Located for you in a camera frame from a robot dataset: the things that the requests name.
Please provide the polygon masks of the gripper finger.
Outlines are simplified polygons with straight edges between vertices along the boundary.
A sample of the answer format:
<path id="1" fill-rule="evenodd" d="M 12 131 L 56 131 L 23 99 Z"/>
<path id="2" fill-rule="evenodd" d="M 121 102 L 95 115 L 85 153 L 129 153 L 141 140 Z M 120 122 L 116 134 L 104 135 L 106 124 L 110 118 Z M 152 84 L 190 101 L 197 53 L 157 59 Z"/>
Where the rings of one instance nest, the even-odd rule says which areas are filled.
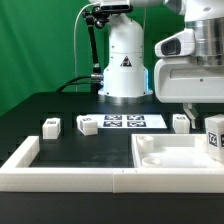
<path id="1" fill-rule="evenodd" d="M 193 129 L 197 129 L 198 128 L 198 124 L 197 124 L 198 112 L 195 108 L 195 105 L 192 103 L 184 103 L 183 110 L 185 111 L 186 115 L 191 121 L 191 127 Z"/>

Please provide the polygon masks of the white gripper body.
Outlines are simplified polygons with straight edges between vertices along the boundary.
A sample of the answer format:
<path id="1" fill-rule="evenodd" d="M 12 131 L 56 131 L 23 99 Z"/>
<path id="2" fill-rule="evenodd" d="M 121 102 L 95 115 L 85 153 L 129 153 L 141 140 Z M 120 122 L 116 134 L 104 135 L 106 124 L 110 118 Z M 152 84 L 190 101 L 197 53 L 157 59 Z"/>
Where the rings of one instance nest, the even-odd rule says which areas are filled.
<path id="1" fill-rule="evenodd" d="M 159 57 L 154 68 L 156 97 L 167 103 L 224 103 L 224 57 L 195 56 L 192 29 L 155 45 Z"/>

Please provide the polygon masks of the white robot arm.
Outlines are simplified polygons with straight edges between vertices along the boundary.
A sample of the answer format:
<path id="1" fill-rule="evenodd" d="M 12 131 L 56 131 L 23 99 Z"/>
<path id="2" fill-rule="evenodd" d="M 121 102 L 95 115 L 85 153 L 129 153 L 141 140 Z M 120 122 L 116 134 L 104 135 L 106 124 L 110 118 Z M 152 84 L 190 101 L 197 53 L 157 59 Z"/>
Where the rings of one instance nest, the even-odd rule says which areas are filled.
<path id="1" fill-rule="evenodd" d="M 109 64 L 103 73 L 103 100 L 137 102 L 153 93 L 181 103 L 191 119 L 195 103 L 224 103 L 224 0 L 89 0 L 95 24 L 109 25 Z M 185 28 L 155 45 L 154 89 L 143 66 L 144 32 L 126 14 L 162 3 L 184 17 Z"/>

